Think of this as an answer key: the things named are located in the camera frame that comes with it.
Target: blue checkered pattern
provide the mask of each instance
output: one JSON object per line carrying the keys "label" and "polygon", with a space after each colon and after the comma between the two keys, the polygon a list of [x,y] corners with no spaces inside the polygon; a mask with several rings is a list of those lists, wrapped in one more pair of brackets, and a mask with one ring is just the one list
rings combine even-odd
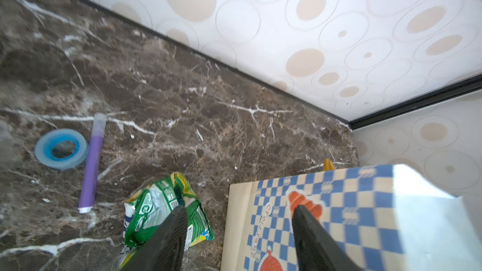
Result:
{"label": "blue checkered pattern", "polygon": [[361,268],[385,271],[386,263],[403,254],[393,210],[392,166],[370,166],[263,180],[258,183],[250,216],[253,245],[263,207],[273,206],[256,246],[256,257],[246,256],[244,269],[258,271],[268,249],[286,271],[298,270],[287,191],[297,189],[321,203],[322,226]]}

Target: roll of tape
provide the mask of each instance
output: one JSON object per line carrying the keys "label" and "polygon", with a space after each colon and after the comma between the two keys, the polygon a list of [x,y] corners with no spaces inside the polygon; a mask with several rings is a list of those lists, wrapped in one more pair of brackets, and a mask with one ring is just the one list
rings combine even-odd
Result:
{"label": "roll of tape", "polygon": [[[53,149],[62,142],[74,142],[74,153],[67,157],[57,158]],[[42,136],[35,145],[35,157],[45,166],[65,170],[78,166],[89,153],[89,145],[81,133],[71,129],[53,130]]]}

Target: green chip bag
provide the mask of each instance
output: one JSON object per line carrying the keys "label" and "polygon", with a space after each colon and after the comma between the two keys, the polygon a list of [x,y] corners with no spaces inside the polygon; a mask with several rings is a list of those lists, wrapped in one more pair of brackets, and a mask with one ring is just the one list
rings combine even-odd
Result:
{"label": "green chip bag", "polygon": [[188,231],[184,250],[199,242],[214,238],[209,227],[209,220],[188,180],[181,173],[175,172],[170,177],[139,190],[125,201],[123,231],[125,247],[119,258],[120,268],[129,261],[143,243],[152,237],[159,225],[179,205],[184,205],[188,214]]}

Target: white wallpaper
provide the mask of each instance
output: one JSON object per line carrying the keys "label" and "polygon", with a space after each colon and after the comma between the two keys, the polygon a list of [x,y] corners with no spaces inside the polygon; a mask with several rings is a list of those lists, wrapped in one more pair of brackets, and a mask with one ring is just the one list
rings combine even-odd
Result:
{"label": "white wallpaper", "polygon": [[407,164],[463,196],[482,239],[482,90],[354,130],[361,165]]}
{"label": "white wallpaper", "polygon": [[481,0],[92,0],[347,120],[481,72]]}

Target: checkered paper bag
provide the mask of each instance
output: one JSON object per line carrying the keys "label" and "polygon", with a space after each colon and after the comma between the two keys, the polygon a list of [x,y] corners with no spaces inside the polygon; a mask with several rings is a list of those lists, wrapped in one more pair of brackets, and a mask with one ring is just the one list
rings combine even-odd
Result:
{"label": "checkered paper bag", "polygon": [[366,270],[482,270],[461,200],[408,166],[382,165],[231,185],[221,271],[297,271],[297,204]]}

